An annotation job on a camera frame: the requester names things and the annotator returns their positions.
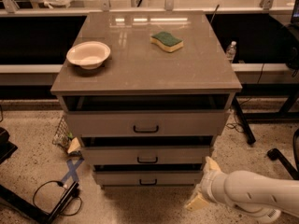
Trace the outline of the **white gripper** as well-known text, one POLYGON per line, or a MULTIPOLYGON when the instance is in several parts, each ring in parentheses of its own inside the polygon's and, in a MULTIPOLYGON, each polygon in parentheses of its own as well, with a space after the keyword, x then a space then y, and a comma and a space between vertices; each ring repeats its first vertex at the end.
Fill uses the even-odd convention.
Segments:
POLYGON ((210 202, 216 201, 212 192, 212 184, 216 180, 216 177, 221 173, 220 169, 220 166, 212 158, 206 156, 204 174, 200 182, 201 192, 196 193, 189 201, 187 201, 185 208, 188 211, 196 211, 207 207, 209 205, 207 200, 210 202))

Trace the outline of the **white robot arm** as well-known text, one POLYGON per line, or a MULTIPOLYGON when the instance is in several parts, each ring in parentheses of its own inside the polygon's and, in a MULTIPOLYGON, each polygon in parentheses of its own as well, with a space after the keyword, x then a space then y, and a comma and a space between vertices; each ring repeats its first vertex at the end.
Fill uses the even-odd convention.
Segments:
POLYGON ((299 183, 249 171, 224 173, 206 156, 199 188, 186 203, 189 211, 221 203, 261 223, 277 220, 282 212, 299 217, 299 183))

